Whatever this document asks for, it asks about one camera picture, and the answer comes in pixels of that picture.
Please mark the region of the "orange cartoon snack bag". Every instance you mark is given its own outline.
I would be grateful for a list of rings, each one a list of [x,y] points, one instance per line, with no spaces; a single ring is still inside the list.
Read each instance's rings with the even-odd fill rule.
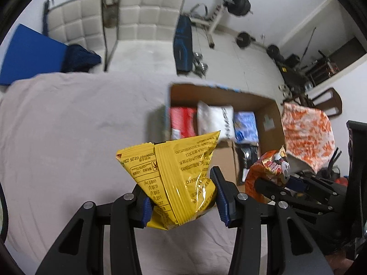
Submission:
[[[259,178],[269,180],[281,187],[287,184],[290,179],[290,164],[284,146],[279,150],[268,151],[262,155],[249,168],[245,179],[245,193],[256,201],[267,204],[265,197],[255,189],[255,181]]]

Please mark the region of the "black snack packet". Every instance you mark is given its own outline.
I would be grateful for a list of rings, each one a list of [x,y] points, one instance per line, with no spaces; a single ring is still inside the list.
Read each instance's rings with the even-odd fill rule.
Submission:
[[[258,146],[250,144],[237,145],[236,152],[239,163],[238,183],[244,184],[250,167],[259,159]]]

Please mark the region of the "yellow snack bag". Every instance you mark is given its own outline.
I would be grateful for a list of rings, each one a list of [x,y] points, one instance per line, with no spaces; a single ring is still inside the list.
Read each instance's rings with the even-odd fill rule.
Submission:
[[[117,151],[116,159],[154,203],[147,225],[171,230],[213,206],[216,186],[208,176],[220,132]]]

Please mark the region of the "red snack bag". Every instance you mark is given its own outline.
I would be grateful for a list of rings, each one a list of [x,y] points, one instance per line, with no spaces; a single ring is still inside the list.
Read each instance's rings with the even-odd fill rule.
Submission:
[[[197,109],[192,107],[170,108],[171,139],[178,140],[196,136],[195,117]]]

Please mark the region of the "orange floral cloth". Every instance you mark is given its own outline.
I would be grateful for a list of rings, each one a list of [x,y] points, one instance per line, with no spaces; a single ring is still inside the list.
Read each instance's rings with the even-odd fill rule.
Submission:
[[[335,152],[335,138],[328,116],[322,110],[286,102],[282,128],[289,155],[318,173]]]

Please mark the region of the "cardboard box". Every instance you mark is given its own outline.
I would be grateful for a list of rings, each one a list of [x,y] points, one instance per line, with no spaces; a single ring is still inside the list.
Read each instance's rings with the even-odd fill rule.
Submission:
[[[169,101],[166,109],[167,140],[178,138],[182,132],[172,127],[171,108],[184,107],[197,109],[200,102],[210,107],[217,107],[217,115],[209,118],[209,132],[220,132],[220,139],[213,152],[210,166],[219,166],[227,181],[234,182],[243,193],[245,185],[239,183],[242,177],[243,163],[239,160],[239,146],[235,144],[234,114],[236,112],[252,112],[258,131],[258,153],[264,155],[268,151],[278,150],[285,143],[281,123],[281,113],[273,99],[244,93],[217,86],[199,86],[189,83],[176,83],[169,88]]]

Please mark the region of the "brown wooden chair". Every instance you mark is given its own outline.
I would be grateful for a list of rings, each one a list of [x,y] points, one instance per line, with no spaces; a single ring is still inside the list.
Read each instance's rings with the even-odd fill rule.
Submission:
[[[329,99],[317,103],[318,99],[328,94],[330,95]],[[327,114],[329,118],[338,117],[343,112],[342,98],[334,88],[328,88],[325,91],[321,92],[319,95],[312,98],[312,102],[316,109],[322,110],[323,112],[327,112],[328,110],[331,110],[331,109],[336,110],[334,114]]]

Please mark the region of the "white pillow pack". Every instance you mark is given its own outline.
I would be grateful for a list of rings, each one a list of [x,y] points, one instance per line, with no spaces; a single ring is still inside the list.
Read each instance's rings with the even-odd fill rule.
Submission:
[[[198,134],[220,132],[219,141],[235,139],[232,106],[209,106],[200,101],[197,106]]]

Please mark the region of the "grey table cloth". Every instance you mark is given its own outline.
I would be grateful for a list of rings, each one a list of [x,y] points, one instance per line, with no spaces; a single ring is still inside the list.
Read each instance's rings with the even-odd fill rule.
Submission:
[[[1,98],[6,245],[27,274],[86,201],[106,204],[135,182],[118,150],[165,140],[170,92],[189,85],[219,104],[260,104],[238,88],[152,73],[51,73],[14,82]]]

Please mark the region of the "chrome dumbbell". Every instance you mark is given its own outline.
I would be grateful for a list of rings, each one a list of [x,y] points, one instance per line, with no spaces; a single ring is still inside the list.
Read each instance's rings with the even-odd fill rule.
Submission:
[[[204,62],[203,55],[198,52],[193,52],[193,66],[194,66],[194,73],[200,78],[203,78],[206,76],[206,72],[208,71],[208,65]]]

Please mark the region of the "floor barbell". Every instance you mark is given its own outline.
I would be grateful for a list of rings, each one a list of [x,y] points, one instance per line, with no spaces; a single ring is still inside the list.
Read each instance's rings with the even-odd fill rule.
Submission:
[[[247,32],[240,32],[235,37],[236,44],[239,48],[245,49],[251,45],[255,45],[257,47],[265,49],[266,53],[270,56],[271,59],[277,59],[281,57],[280,49],[278,46],[274,44],[270,44],[265,46],[265,44],[259,43],[254,37],[249,35]]]

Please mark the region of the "black blue weight bench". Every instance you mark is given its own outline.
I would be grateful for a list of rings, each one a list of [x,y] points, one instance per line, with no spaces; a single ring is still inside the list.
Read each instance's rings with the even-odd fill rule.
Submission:
[[[180,16],[174,37],[174,58],[178,74],[189,73],[193,66],[192,23]]]

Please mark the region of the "white quilted chair right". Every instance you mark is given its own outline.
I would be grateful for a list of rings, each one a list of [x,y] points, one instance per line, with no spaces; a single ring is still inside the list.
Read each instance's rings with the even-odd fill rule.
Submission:
[[[174,75],[174,37],[185,0],[119,0],[109,72]]]

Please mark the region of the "white quilted chair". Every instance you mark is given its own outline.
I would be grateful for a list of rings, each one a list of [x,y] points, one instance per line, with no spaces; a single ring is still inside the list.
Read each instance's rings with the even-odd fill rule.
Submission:
[[[174,37],[185,0],[119,0],[109,72],[174,75]]]
[[[106,70],[107,44],[103,25],[103,0],[70,0],[44,12],[46,36],[66,45],[77,44],[95,52],[101,63],[90,70]]]

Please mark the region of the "white quilted chair left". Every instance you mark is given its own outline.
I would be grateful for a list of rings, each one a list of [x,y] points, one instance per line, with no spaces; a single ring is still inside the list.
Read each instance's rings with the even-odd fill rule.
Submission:
[[[44,12],[46,36],[66,45],[77,44],[95,52],[101,63],[90,70],[106,70],[107,44],[103,25],[103,0],[70,0]]]

